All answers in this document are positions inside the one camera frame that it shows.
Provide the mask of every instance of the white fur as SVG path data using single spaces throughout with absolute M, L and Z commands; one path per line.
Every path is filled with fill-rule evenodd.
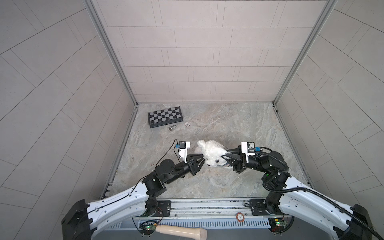
M 197 141 L 198 147 L 195 149 L 196 154 L 203 154 L 205 158 L 205 164 L 211 167 L 222 166 L 227 163 L 227 161 L 222 157 L 224 154 L 227 154 L 225 147 L 220 143 L 210 140 L 210 141 Z

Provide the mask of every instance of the robotic arm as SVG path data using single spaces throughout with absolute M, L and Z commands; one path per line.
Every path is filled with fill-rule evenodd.
M 179 142 L 178 147 L 184 147 L 184 143 L 189 142 Z M 202 168 L 203 155 L 187 155 L 188 148 L 182 148 L 180 153 L 184 161 L 175 165 L 170 159 L 163 160 L 142 181 L 140 179 L 123 192 L 89 204 L 84 199 L 75 203 L 61 221 L 63 239 L 90 240 L 124 219 L 151 216 L 158 207 L 156 197 L 166 191 L 165 184 L 183 178 L 189 172 L 195 175 Z M 265 173 L 263 187 L 270 193 L 262 207 L 269 214 L 282 212 L 298 217 L 339 240 L 370 240 L 372 234 L 383 239 L 373 230 L 365 208 L 358 204 L 350 207 L 329 199 L 301 183 L 288 173 L 289 168 L 280 153 L 266 147 L 255 147 L 253 142 L 242 142 L 227 152 L 223 158 L 233 166 L 233 171 L 240 174 L 249 168 Z

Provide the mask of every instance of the marble floor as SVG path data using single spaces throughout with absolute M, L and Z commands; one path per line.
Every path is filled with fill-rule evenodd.
M 181 106 L 184 121 L 176 129 L 169 126 L 150 129 L 147 112 Z M 236 148 L 242 141 L 269 147 L 280 152 L 290 167 L 291 175 L 307 182 L 284 135 L 270 103 L 230 104 L 141 104 L 120 161 L 112 194 L 126 190 L 154 170 L 174 139 L 190 141 L 193 153 L 198 140 L 216 140 L 227 148 Z M 166 158 L 178 162 L 171 149 Z M 265 197 L 263 173 L 247 169 L 237 174 L 232 169 L 203 166 L 195 176 L 187 174 L 167 185 L 158 198 Z

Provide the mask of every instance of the gray floor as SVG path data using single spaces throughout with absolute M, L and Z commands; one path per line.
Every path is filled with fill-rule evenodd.
M 181 106 L 184 122 L 174 131 L 169 126 L 150 129 L 147 112 Z M 290 167 L 290 173 L 306 182 L 293 155 L 281 125 L 269 103 L 232 104 L 143 104 L 134 121 L 123 157 L 118 167 L 112 194 L 126 190 L 154 169 L 154 165 L 171 146 L 173 140 L 190 141 L 190 153 L 198 140 L 216 140 L 228 148 L 236 148 L 242 141 L 269 147 L 280 152 Z M 166 158 L 177 162 L 173 150 Z M 208 197 L 265 197 L 262 173 L 247 169 L 241 174 L 232 169 L 209 167 L 192 176 L 188 174 L 169 186 L 159 198 Z
M 192 240 L 192 238 L 180 238 L 177 236 L 153 233 L 150 238 L 141 237 L 139 232 L 135 231 L 103 231 L 97 235 L 94 240 Z M 207 240 L 238 240 L 238 239 L 254 239 L 254 240 L 331 240 L 331 237 L 321 229 L 295 219 L 292 227 L 282 233 L 282 235 L 274 236 L 268 229 L 211 229 L 208 230 Z

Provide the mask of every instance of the tile wall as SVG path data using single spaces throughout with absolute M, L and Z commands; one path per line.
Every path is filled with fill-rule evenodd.
M 384 235 L 384 2 L 339 0 L 277 108 L 314 187 Z
M 141 103 L 271 102 L 325 4 L 93 2 Z
M 80 0 L 0 1 L 0 238 L 61 239 L 97 199 L 133 103 Z

